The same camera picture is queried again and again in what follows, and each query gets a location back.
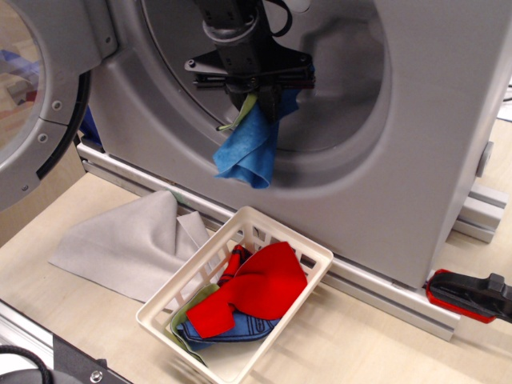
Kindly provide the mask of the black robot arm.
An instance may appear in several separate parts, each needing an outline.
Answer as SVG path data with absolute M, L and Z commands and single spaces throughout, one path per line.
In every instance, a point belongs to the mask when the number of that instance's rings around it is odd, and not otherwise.
M 246 96 L 255 94 L 270 123 L 279 120 L 285 90 L 312 89 L 315 81 L 312 56 L 275 41 L 290 30 L 293 16 L 283 1 L 272 3 L 286 12 L 277 32 L 262 1 L 197 1 L 203 31 L 215 50 L 185 64 L 197 89 L 223 89 L 238 110 Z

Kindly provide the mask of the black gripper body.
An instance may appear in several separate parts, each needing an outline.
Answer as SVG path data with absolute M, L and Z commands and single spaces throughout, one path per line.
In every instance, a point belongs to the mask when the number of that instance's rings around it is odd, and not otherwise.
M 185 70 L 195 74 L 196 87 L 227 86 L 237 93 L 261 86 L 284 90 L 314 87 L 312 57 L 279 45 L 261 16 L 251 15 L 247 22 L 231 26 L 205 22 L 203 30 L 215 50 L 184 64 Z

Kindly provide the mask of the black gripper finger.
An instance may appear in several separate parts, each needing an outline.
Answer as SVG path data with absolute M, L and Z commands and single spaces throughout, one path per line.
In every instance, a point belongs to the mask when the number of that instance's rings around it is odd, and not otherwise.
M 240 111 L 247 95 L 252 91 L 251 87 L 242 85 L 226 85 L 226 92 L 233 106 Z
M 281 93 L 281 88 L 276 85 L 263 85 L 259 88 L 258 104 L 269 123 L 274 123 L 278 120 Z

